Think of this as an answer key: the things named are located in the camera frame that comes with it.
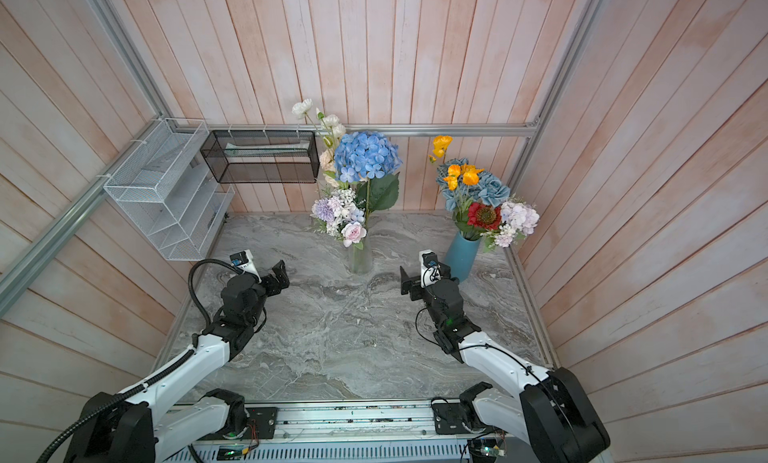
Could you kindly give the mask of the teal ceramic vase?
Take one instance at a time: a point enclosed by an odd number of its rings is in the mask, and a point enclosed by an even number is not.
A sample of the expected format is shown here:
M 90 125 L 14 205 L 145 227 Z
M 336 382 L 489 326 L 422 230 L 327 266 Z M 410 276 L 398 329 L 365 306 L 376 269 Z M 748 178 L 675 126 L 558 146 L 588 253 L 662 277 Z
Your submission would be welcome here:
M 458 232 L 441 262 L 450 268 L 452 278 L 464 282 L 470 275 L 481 240 L 469 240 Z

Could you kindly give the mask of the clear glass vase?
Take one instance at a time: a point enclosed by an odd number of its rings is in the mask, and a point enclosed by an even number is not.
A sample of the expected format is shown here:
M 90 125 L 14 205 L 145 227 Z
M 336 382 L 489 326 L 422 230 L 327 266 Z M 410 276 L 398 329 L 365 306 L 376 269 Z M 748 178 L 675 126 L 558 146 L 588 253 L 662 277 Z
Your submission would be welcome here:
M 373 267 L 373 254 L 368 238 L 352 243 L 348 248 L 347 267 L 352 274 L 367 274 Z

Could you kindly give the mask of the red gerbera flower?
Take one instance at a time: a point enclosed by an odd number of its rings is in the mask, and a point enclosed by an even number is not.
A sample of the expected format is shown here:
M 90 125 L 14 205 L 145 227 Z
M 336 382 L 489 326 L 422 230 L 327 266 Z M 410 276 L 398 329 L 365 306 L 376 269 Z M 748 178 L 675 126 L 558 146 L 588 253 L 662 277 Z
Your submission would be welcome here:
M 482 230 L 496 230 L 502 222 L 501 207 L 473 202 L 468 209 L 468 225 Z

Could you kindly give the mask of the small lilac flower spray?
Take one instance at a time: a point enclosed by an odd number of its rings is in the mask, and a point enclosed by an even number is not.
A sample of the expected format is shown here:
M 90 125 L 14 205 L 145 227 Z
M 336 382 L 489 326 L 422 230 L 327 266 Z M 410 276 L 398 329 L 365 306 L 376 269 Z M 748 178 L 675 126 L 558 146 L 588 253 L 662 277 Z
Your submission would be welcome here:
M 354 188 L 336 188 L 316 200 L 311 217 L 318 231 L 343 243 L 346 248 L 362 250 L 367 237 L 365 211 L 356 203 Z

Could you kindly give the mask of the lilac white flower bunch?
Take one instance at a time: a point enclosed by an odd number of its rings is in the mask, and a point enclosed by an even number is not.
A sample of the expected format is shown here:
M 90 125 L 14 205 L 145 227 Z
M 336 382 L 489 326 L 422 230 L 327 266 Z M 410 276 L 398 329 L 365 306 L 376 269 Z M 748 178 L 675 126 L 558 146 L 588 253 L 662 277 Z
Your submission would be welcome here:
M 536 209 L 523 201 L 507 200 L 500 205 L 501 222 L 484 234 L 487 251 L 506 249 L 532 235 L 539 223 Z

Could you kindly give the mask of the dusty blue rose bunch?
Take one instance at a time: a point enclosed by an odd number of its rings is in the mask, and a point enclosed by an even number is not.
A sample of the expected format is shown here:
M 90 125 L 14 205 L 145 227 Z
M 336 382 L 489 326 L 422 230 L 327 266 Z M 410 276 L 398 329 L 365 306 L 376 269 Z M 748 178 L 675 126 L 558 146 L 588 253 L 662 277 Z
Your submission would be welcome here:
M 456 192 L 440 189 L 440 193 L 445 200 L 445 208 L 448 211 L 468 210 L 473 202 L 496 207 L 507 201 L 511 196 L 510 188 L 493 173 L 485 169 L 481 174 L 478 185 L 460 187 Z

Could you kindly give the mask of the yellow flower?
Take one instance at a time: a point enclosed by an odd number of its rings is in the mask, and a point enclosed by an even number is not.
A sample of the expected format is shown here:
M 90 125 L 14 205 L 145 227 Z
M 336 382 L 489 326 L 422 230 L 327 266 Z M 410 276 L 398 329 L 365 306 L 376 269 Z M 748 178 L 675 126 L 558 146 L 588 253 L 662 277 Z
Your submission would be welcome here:
M 472 187 L 480 183 L 484 169 L 470 164 L 467 159 L 447 159 L 453 138 L 438 135 L 432 139 L 428 161 L 435 167 L 436 183 L 441 190 L 456 192 L 460 187 Z

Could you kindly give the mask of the blue hydrangea flower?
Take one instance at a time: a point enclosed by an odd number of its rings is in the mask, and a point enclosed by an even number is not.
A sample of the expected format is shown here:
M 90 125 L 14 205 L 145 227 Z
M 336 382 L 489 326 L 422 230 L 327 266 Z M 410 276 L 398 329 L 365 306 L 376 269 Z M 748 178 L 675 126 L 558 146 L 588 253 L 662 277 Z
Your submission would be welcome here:
M 391 209 L 399 198 L 399 147 L 380 132 L 347 133 L 334 148 L 333 172 L 343 189 L 351 189 L 354 203 L 370 216 Z

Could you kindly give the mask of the white poppy flower stem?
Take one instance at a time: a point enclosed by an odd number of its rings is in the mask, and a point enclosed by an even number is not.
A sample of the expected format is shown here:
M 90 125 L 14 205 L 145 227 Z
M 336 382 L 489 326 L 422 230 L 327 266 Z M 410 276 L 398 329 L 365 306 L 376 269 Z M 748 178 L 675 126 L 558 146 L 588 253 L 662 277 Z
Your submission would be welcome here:
M 346 135 L 346 127 L 341 123 L 340 118 L 335 114 L 324 113 L 314 105 L 311 98 L 296 102 L 291 112 L 298 120 L 311 124 L 327 148 L 338 146 Z

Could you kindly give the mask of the cream peach carnation bunch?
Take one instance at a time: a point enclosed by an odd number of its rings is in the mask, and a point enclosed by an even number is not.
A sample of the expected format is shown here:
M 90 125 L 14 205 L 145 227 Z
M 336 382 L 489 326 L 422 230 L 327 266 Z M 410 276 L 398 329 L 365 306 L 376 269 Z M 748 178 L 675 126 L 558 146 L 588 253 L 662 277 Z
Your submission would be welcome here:
M 334 151 L 332 148 L 326 149 L 319 156 L 320 166 L 327 184 L 333 188 L 338 188 L 340 183 L 337 179 L 337 173 L 334 161 Z

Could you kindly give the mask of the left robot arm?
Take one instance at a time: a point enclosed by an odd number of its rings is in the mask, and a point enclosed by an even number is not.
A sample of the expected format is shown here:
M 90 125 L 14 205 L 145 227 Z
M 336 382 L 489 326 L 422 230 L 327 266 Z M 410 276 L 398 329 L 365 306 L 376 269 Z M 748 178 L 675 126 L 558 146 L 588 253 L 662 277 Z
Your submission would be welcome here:
M 184 410 L 173 408 L 246 348 L 267 321 L 267 299 L 290 285 L 283 261 L 264 276 L 246 251 L 221 265 L 233 273 L 221 291 L 222 305 L 204 316 L 204 329 L 185 351 L 134 385 L 89 399 L 40 461 L 66 445 L 68 462 L 162 462 L 208 435 L 239 439 L 255 433 L 244 397 L 229 390 L 214 389 Z

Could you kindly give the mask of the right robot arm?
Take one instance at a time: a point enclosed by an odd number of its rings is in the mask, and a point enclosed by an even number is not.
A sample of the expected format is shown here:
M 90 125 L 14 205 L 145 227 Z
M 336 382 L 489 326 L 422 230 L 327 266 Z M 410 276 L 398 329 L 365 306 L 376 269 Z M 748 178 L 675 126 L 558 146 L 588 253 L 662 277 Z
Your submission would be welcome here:
M 464 311 L 459 282 L 433 262 L 418 276 L 400 270 L 401 293 L 421 301 L 434 324 L 429 340 L 490 382 L 461 393 L 460 421 L 472 431 L 495 428 L 527 443 L 540 462 L 590 462 L 611 439 L 570 370 L 536 365 L 497 344 Z

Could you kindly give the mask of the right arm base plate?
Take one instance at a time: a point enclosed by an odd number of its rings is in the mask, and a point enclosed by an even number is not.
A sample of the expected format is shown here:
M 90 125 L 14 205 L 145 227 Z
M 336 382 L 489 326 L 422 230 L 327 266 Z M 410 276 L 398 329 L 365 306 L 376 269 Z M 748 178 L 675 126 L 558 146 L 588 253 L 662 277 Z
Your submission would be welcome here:
M 470 409 L 461 402 L 450 402 L 436 397 L 429 404 L 438 435 L 459 435 L 476 433 L 483 429 Z

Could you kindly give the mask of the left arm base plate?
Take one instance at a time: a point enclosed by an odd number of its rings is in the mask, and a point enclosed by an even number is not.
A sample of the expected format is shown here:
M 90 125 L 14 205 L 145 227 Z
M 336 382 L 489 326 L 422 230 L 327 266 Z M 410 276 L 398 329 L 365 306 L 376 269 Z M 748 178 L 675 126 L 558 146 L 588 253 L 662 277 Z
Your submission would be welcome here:
M 278 421 L 276 406 L 247 406 L 245 414 L 246 416 L 235 424 L 233 430 L 226 427 L 203 436 L 201 441 L 233 440 L 256 443 L 274 438 Z

